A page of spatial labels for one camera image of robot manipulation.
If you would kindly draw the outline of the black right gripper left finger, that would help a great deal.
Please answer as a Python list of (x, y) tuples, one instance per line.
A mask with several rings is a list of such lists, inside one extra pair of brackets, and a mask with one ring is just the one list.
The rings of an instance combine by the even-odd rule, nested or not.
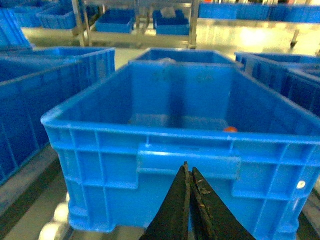
[(141, 240), (188, 239), (191, 177), (188, 163), (180, 166), (175, 178)]

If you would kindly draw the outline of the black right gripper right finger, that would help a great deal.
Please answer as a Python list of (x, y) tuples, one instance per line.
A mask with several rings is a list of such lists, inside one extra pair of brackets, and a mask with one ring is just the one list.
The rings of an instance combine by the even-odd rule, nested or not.
[(190, 213), (196, 240), (254, 239), (196, 167), (190, 177)]

